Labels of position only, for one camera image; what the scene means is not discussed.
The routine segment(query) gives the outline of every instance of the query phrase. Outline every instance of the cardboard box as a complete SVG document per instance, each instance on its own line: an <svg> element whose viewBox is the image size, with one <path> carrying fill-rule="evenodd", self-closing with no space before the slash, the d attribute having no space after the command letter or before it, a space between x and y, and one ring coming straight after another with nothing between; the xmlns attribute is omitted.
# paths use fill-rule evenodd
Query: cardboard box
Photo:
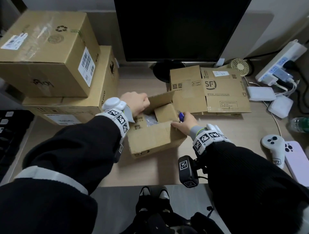
<svg viewBox="0 0 309 234"><path fill-rule="evenodd" d="M0 77L27 97L87 97L99 53L86 13L27 10L0 40Z"/></svg>
<svg viewBox="0 0 309 234"><path fill-rule="evenodd" d="M158 151L180 146L187 138L178 129L171 126L178 121L178 114L172 104L174 91L149 97L150 106L146 115L155 113L159 124L147 127L145 115L139 115L135 123L130 123L128 142L131 155L138 158Z"/></svg>
<svg viewBox="0 0 309 234"><path fill-rule="evenodd" d="M86 123L101 112L105 100L117 96L118 69L111 46L100 46L101 55L87 98L25 98L23 105L53 124Z"/></svg>
<svg viewBox="0 0 309 234"><path fill-rule="evenodd" d="M192 66L170 71L173 104L193 114L249 113L249 99L237 69Z"/></svg>

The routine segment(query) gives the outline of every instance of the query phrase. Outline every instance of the monitor base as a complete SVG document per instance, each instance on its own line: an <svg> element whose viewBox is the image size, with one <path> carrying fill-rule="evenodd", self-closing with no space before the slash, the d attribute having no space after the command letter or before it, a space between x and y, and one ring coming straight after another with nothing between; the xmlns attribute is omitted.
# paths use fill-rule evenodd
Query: monitor base
<svg viewBox="0 0 309 234"><path fill-rule="evenodd" d="M159 80L169 83L170 82L170 70L176 68L183 68L185 65L182 62L177 61L163 61L163 62L156 62L153 67L153 73L155 77Z"/></svg>

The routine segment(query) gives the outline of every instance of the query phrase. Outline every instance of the black jacket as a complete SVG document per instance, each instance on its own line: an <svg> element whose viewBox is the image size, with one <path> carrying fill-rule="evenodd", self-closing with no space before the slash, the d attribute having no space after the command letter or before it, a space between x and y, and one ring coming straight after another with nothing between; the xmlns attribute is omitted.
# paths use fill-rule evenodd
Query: black jacket
<svg viewBox="0 0 309 234"><path fill-rule="evenodd" d="M91 194L113 166L120 141L104 116L68 126L33 148L23 168L65 174ZM308 189L249 149L219 142L204 155L209 187L232 233L295 233L309 204ZM57 181L20 178L0 187L0 233L91 233L97 203Z"/></svg>

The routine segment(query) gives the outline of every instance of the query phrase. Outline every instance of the recycling symbol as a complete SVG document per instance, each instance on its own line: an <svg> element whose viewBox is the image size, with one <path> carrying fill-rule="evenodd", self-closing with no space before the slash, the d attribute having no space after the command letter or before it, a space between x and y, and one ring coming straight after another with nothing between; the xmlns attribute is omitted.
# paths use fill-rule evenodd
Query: recycling symbol
<svg viewBox="0 0 309 234"><path fill-rule="evenodd" d="M68 28L68 27L61 25L61 26L58 26L58 27L56 28L56 31L57 31L57 32L65 32L65 31L67 30L67 28Z"/></svg>

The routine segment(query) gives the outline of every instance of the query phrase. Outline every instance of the water bottle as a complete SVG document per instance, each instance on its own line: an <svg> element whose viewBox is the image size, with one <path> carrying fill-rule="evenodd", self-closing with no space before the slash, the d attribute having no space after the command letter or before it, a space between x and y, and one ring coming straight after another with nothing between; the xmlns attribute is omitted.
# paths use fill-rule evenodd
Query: water bottle
<svg viewBox="0 0 309 234"><path fill-rule="evenodd" d="M290 129L294 132L309 132L309 118L298 117L290 121Z"/></svg>

